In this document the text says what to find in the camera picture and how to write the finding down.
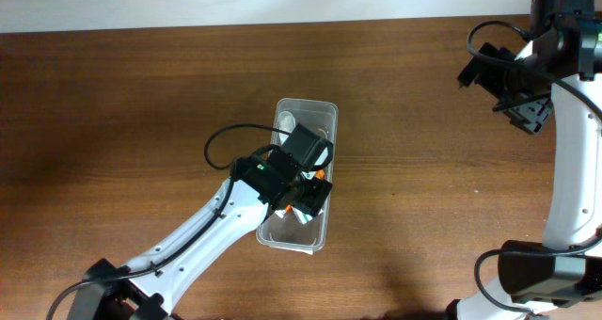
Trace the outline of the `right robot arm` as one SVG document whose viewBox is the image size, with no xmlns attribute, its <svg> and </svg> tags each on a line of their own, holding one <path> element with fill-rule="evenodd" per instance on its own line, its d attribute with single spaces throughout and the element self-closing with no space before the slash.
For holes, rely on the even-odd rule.
<svg viewBox="0 0 602 320">
<path fill-rule="evenodd" d="M 553 196 L 539 243 L 491 251 L 498 274 L 453 301 L 449 319 L 545 319 L 601 297 L 601 21 L 594 0 L 531 0 L 525 46 L 484 44 L 458 75 L 497 100 L 512 125 L 534 135 L 556 124 Z"/>
</svg>

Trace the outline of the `white Panadol box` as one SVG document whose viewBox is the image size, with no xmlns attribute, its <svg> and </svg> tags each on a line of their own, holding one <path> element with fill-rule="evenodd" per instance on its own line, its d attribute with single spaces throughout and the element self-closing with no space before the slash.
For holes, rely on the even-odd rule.
<svg viewBox="0 0 602 320">
<path fill-rule="evenodd" d="M 305 214 L 305 213 L 293 208 L 291 205 L 288 205 L 285 209 L 276 210 L 274 212 L 274 214 L 281 219 L 284 219 L 286 216 L 294 216 L 296 218 L 296 220 L 300 224 L 303 224 L 303 225 L 305 225 L 305 224 L 311 222 L 313 219 L 315 219 L 315 216 Z"/>
</svg>

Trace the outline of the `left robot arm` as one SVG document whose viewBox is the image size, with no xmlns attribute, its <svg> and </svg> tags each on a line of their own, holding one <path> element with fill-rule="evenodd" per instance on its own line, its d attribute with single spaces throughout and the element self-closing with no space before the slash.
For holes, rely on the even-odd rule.
<svg viewBox="0 0 602 320">
<path fill-rule="evenodd" d="M 302 124 L 284 135 L 282 144 L 228 164 L 229 177 L 211 199 L 159 244 L 121 266 L 99 260 L 55 299 L 47 316 L 74 294 L 70 319 L 173 319 L 192 283 L 274 212 L 292 207 L 319 215 L 332 189 L 324 171 L 334 145 Z"/>
</svg>

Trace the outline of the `white spray bottle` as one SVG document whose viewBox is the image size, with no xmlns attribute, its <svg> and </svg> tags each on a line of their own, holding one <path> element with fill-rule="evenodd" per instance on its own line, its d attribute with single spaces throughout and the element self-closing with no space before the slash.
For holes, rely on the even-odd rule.
<svg viewBox="0 0 602 320">
<path fill-rule="evenodd" d="M 296 126 L 296 119 L 290 111 L 282 111 L 277 116 L 277 128 L 291 133 Z"/>
</svg>

